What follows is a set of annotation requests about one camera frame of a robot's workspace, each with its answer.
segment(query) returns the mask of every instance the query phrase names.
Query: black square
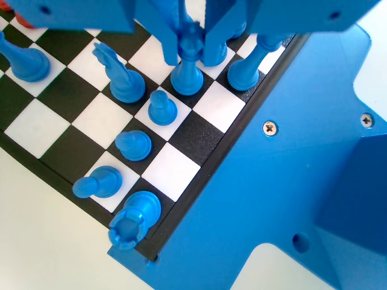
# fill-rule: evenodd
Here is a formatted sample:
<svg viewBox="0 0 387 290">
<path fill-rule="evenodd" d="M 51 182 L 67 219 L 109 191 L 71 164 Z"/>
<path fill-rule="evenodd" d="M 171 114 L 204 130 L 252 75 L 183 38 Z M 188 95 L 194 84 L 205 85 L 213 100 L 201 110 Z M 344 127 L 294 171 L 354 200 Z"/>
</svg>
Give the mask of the black square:
<svg viewBox="0 0 387 290">
<path fill-rule="evenodd" d="M 134 33 L 101 32 L 97 39 L 112 48 L 119 56 L 129 60 L 151 36 L 140 24 L 135 22 Z"/>
<path fill-rule="evenodd" d="M 86 31 L 47 30 L 36 44 L 68 65 L 93 39 Z"/>
<path fill-rule="evenodd" d="M 218 128 L 191 111 L 169 143 L 202 166 L 222 137 L 223 133 Z"/>
<path fill-rule="evenodd" d="M 2 76 L 0 78 L 0 130 L 6 130 L 33 99 L 32 95 L 8 76 Z"/>
<path fill-rule="evenodd" d="M 227 64 L 227 66 L 222 70 L 222 72 L 220 73 L 220 75 L 218 76 L 218 78 L 216 79 L 216 81 L 218 83 L 220 83 L 221 85 L 223 85 L 223 87 L 225 87 L 226 89 L 228 89 L 230 92 L 232 92 L 233 94 L 235 94 L 238 98 L 240 98 L 242 101 L 244 101 L 245 103 L 247 103 L 250 98 L 252 97 L 252 95 L 254 94 L 254 92 L 256 91 L 257 87 L 261 84 L 261 82 L 263 81 L 263 79 L 265 78 L 265 74 L 262 72 L 262 71 L 259 71 L 259 79 L 258 79 L 258 83 L 252 87 L 251 89 L 247 90 L 247 91 L 239 91 L 237 89 L 234 89 L 230 84 L 229 84 L 229 81 L 227 79 L 227 72 L 229 71 L 229 68 L 230 68 L 230 65 L 237 61 L 237 60 L 240 60 L 242 59 L 242 57 L 240 57 L 239 55 L 234 55 L 234 57 L 231 59 L 231 61 Z"/>
<path fill-rule="evenodd" d="M 29 39 L 12 25 L 7 25 L 2 32 L 4 32 L 6 41 L 16 45 L 17 47 L 26 48 L 33 43 L 31 39 Z M 0 69 L 5 72 L 9 68 L 9 61 L 0 53 Z"/>
<path fill-rule="evenodd" d="M 127 69 L 131 69 L 133 71 L 137 71 L 141 76 L 143 77 L 145 81 L 145 93 L 144 96 L 135 103 L 124 103 L 122 101 L 118 101 L 111 93 L 110 91 L 110 83 L 102 90 L 102 94 L 110 98 L 114 103 L 119 105 L 121 108 L 126 110 L 129 114 L 135 115 L 137 112 L 142 108 L 142 106 L 145 104 L 145 102 L 149 99 L 149 96 L 151 95 L 151 92 L 155 91 L 158 88 L 158 84 L 156 84 L 153 80 L 151 80 L 149 77 L 144 75 L 141 71 L 139 71 L 137 68 L 132 66 L 131 64 L 126 64 Z"/>
<path fill-rule="evenodd" d="M 98 93 L 86 80 L 65 68 L 38 99 L 72 123 Z"/>
<path fill-rule="evenodd" d="M 249 38 L 249 35 L 245 31 L 242 33 L 242 35 L 240 37 L 234 38 L 234 39 L 229 39 L 228 41 L 226 41 L 226 44 L 234 52 L 237 52 L 242 47 L 242 45 L 247 40 L 247 38 Z"/>
<path fill-rule="evenodd" d="M 163 219 L 166 217 L 166 215 L 169 213 L 171 208 L 174 206 L 173 200 L 168 198 L 164 193 L 159 191 L 157 188 L 155 188 L 152 184 L 147 182 L 145 179 L 141 178 L 138 179 L 138 181 L 133 185 L 132 189 L 130 189 L 129 193 L 125 196 L 125 198 L 122 200 L 122 202 L 119 204 L 119 206 L 113 211 L 113 214 L 116 215 L 122 208 L 125 203 L 125 201 L 136 192 L 140 191 L 147 191 L 153 193 L 155 196 L 157 196 L 158 200 L 161 204 L 161 216 L 158 219 L 157 223 L 151 227 L 148 230 L 148 233 L 145 236 L 145 239 L 150 239 L 154 232 L 157 230 L 158 226 L 161 224 Z"/>
<path fill-rule="evenodd" d="M 11 20 L 15 16 L 15 13 L 12 10 L 5 11 L 3 9 L 0 9 L 0 16 L 3 17 L 6 21 L 11 22 Z"/>
<path fill-rule="evenodd" d="M 85 176 L 103 152 L 101 146 L 70 125 L 44 153 L 41 161 L 74 184 Z"/>
<path fill-rule="evenodd" d="M 113 156 L 115 156 L 117 159 L 119 159 L 122 163 L 126 164 L 129 168 L 131 168 L 135 173 L 141 175 L 144 173 L 145 169 L 150 165 L 150 163 L 153 161 L 153 159 L 156 157 L 156 155 L 161 151 L 161 149 L 164 147 L 166 141 L 162 139 L 159 135 L 157 135 L 155 132 L 150 130 L 147 126 L 145 126 L 140 121 L 133 118 L 129 124 L 126 125 L 126 127 L 122 130 L 122 132 L 129 132 L 133 130 L 140 130 L 146 133 L 151 141 L 152 141 L 152 149 L 149 155 L 140 161 L 130 161 L 127 160 L 121 153 L 121 151 L 118 150 L 118 148 L 115 146 L 115 142 L 113 142 L 109 148 L 108 152 L 111 153 Z"/>
<path fill-rule="evenodd" d="M 196 94 L 193 94 L 193 95 L 179 94 L 172 86 L 171 74 L 169 74 L 169 76 L 163 81 L 163 83 L 161 84 L 161 87 L 192 109 L 213 83 L 213 78 L 211 78 L 204 72 L 202 73 L 203 73 L 203 86 Z"/>
</svg>

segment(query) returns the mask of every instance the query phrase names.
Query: chess rook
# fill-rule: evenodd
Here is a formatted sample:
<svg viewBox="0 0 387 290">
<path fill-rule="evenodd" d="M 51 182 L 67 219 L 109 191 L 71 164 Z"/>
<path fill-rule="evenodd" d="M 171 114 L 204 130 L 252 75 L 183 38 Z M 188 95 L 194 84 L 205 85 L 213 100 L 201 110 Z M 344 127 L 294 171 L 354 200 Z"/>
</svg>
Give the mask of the chess rook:
<svg viewBox="0 0 387 290">
<path fill-rule="evenodd" d="M 108 235 L 112 245 L 120 250 L 133 249 L 160 215 L 161 204 L 153 193 L 134 193 L 109 224 Z"/>
<path fill-rule="evenodd" d="M 262 36 L 258 35 L 256 46 L 248 57 L 234 62 L 227 73 L 230 85 L 239 90 L 246 91 L 258 83 L 258 66 L 268 53 L 276 51 L 287 35 Z"/>
<path fill-rule="evenodd" d="M 78 179 L 73 185 L 73 192 L 78 198 L 92 195 L 98 198 L 109 198 L 117 193 L 122 185 L 121 173 L 111 166 L 95 169 L 89 177 Z"/>
<path fill-rule="evenodd" d="M 130 161 L 140 161 L 146 158 L 152 149 L 149 136 L 139 130 L 120 133 L 115 139 L 115 145 Z"/>
<path fill-rule="evenodd" d="M 169 99 L 164 91 L 158 89 L 151 94 L 148 114 L 153 123 L 166 126 L 175 121 L 177 107 L 175 102 Z"/>
<path fill-rule="evenodd" d="M 203 54 L 203 29 L 198 22 L 186 25 L 179 40 L 178 53 L 181 63 L 171 74 L 171 83 L 181 95 L 193 95 L 203 85 L 203 73 L 196 66 L 196 61 Z"/>
<path fill-rule="evenodd" d="M 8 59 L 15 77 L 26 82 L 38 82 L 50 72 L 47 56 L 35 48 L 19 48 L 6 41 L 0 31 L 0 53 Z"/>
<path fill-rule="evenodd" d="M 125 68 L 117 54 L 104 43 L 95 43 L 93 54 L 105 66 L 106 75 L 110 81 L 110 91 L 113 96 L 124 103 L 134 103 L 145 93 L 143 77 L 131 69 Z"/>
</svg>

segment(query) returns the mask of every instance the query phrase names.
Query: white square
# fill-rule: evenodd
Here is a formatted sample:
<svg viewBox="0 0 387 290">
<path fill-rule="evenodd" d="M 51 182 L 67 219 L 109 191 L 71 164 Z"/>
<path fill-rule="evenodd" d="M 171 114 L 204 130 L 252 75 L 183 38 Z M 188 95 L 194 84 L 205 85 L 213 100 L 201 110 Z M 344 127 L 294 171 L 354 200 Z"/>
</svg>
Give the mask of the white square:
<svg viewBox="0 0 387 290">
<path fill-rule="evenodd" d="M 215 80 L 220 75 L 222 70 L 227 66 L 227 64 L 230 62 L 230 60 L 234 55 L 235 55 L 235 52 L 231 50 L 229 47 L 227 47 L 227 56 L 220 65 L 204 66 L 203 63 L 199 61 L 197 62 L 197 66 L 199 69 L 204 71 L 206 74 L 208 74 L 211 78 Z"/>
<path fill-rule="evenodd" d="M 100 34 L 101 32 L 101 29 L 95 29 L 95 28 L 89 28 L 85 30 L 89 32 L 91 35 L 93 35 L 94 37 L 97 37 L 97 35 Z"/>
<path fill-rule="evenodd" d="M 280 46 L 276 51 L 268 53 L 259 65 L 258 69 L 264 74 L 268 74 L 268 72 L 271 70 L 271 68 L 279 59 L 284 50 L 285 48 L 283 46 Z"/>
<path fill-rule="evenodd" d="M 13 120 L 5 134 L 36 158 L 40 158 L 69 125 L 57 113 L 34 99 Z"/>
<path fill-rule="evenodd" d="M 256 33 L 250 34 L 246 41 L 242 44 L 241 48 L 236 52 L 244 59 L 249 56 L 256 46 Z"/>
<path fill-rule="evenodd" d="M 36 43 L 33 43 L 30 47 L 39 49 L 48 57 L 48 60 L 50 61 L 51 65 L 50 73 L 48 74 L 48 76 L 39 82 L 29 83 L 15 77 L 11 68 L 9 68 L 5 72 L 5 74 L 9 76 L 15 83 L 17 83 L 27 92 L 29 92 L 31 95 L 37 97 L 65 69 L 66 66 L 57 59 L 55 59 L 51 54 L 48 54 L 46 51 L 37 46 Z"/>
<path fill-rule="evenodd" d="M 133 118 L 101 92 L 73 122 L 73 126 L 107 149 Z"/>
<path fill-rule="evenodd" d="M 8 25 L 8 21 L 6 21 L 3 17 L 0 16 L 0 30 L 3 30 Z"/>
<path fill-rule="evenodd" d="M 123 164 L 109 152 L 105 151 L 105 153 L 102 154 L 102 156 L 97 160 L 97 162 L 95 163 L 95 165 L 93 165 L 89 172 L 86 173 L 86 176 L 89 176 L 94 169 L 100 166 L 114 167 L 121 173 L 122 176 L 122 185 L 115 195 L 109 198 L 98 198 L 94 195 L 91 196 L 93 200 L 98 202 L 100 205 L 102 205 L 104 208 L 106 208 L 112 213 L 115 208 L 117 208 L 117 206 L 120 204 L 122 199 L 124 199 L 124 197 L 128 194 L 128 191 L 130 191 L 136 181 L 140 178 L 140 175 L 135 173 L 132 169 Z"/>
<path fill-rule="evenodd" d="M 160 85 L 175 68 L 164 61 L 161 43 L 151 36 L 132 56 L 129 63 Z"/>
<path fill-rule="evenodd" d="M 150 99 L 146 101 L 146 103 L 141 107 L 141 109 L 137 112 L 137 114 L 134 117 L 139 121 L 141 121 L 147 127 L 151 128 L 154 132 L 158 133 L 166 141 L 168 141 L 170 137 L 172 137 L 172 135 L 175 133 L 177 128 L 179 128 L 179 126 L 182 124 L 184 119 L 188 116 L 191 109 L 190 107 L 186 106 L 184 103 L 179 101 L 177 98 L 175 98 L 173 95 L 165 91 L 163 88 L 159 87 L 158 89 L 166 92 L 168 97 L 175 102 L 177 107 L 177 117 L 175 121 L 173 121 L 172 124 L 169 124 L 167 126 L 160 126 L 153 123 L 153 121 L 149 118 L 149 114 L 148 114 L 148 107 L 149 107 L 149 104 L 151 104 Z"/>
<path fill-rule="evenodd" d="M 95 86 L 99 91 L 102 91 L 108 85 L 110 79 L 106 75 L 105 66 L 102 65 L 93 54 L 94 43 L 99 44 L 100 41 L 93 39 L 80 54 L 73 59 L 68 65 L 68 68 Z M 117 56 L 122 63 L 126 63 L 122 57 L 119 55 Z"/>
<path fill-rule="evenodd" d="M 177 201 L 199 169 L 198 164 L 166 143 L 142 177 Z"/>
<path fill-rule="evenodd" d="M 193 111 L 226 133 L 244 105 L 240 98 L 215 81 L 193 107 Z"/>
<path fill-rule="evenodd" d="M 17 20 L 16 17 L 13 18 L 10 22 L 17 30 L 19 30 L 21 33 L 26 35 L 29 39 L 32 41 L 37 41 L 43 33 L 47 31 L 47 28 L 25 28 L 23 25 L 21 25 Z"/>
</svg>

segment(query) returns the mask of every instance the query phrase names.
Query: chessboard border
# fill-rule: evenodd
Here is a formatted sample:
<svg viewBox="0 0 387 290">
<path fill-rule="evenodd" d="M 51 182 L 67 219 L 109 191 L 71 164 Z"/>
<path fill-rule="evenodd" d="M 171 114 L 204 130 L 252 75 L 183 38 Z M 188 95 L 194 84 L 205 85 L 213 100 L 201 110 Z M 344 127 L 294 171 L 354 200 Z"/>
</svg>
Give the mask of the chessboard border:
<svg viewBox="0 0 387 290">
<path fill-rule="evenodd" d="M 150 239 L 143 239 L 135 247 L 135 249 L 148 260 L 155 261 L 157 259 L 157 255 L 164 244 L 173 234 L 178 224 L 184 218 L 197 197 L 199 197 L 210 178 L 230 152 L 237 139 L 242 135 L 244 129 L 250 123 L 251 119 L 254 117 L 265 99 L 269 96 L 272 89 L 297 56 L 298 52 L 300 52 L 308 38 L 308 34 L 295 35 L 258 89 L 254 92 L 251 99 L 239 113 L 231 127 L 224 134 L 221 141 L 210 154 L 199 172 L 195 175 L 170 212 L 160 223 L 155 233 L 150 237 Z M 87 212 L 106 228 L 109 228 L 109 223 L 114 217 L 112 213 L 104 209 L 92 199 L 76 198 L 73 195 L 73 185 L 70 182 L 46 166 L 43 162 L 39 161 L 39 159 L 36 159 L 32 154 L 28 153 L 24 148 L 6 136 L 3 131 L 0 131 L 0 147 L 2 147 L 16 161 L 21 163 L 49 186 L 57 190 L 83 211 Z"/>
</svg>

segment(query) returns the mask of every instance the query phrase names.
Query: white table surface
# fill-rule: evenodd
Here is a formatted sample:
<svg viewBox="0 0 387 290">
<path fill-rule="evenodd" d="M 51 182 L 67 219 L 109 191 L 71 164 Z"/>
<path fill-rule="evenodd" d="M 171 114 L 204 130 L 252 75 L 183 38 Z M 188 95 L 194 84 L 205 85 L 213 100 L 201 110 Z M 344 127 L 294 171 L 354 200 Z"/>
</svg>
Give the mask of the white table surface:
<svg viewBox="0 0 387 290">
<path fill-rule="evenodd" d="M 387 0 L 362 19 L 372 47 L 354 87 L 387 119 Z M 152 289 L 107 255 L 106 228 L 0 149 L 0 289 Z M 276 247 L 260 245 L 239 289 L 332 289 Z"/>
</svg>

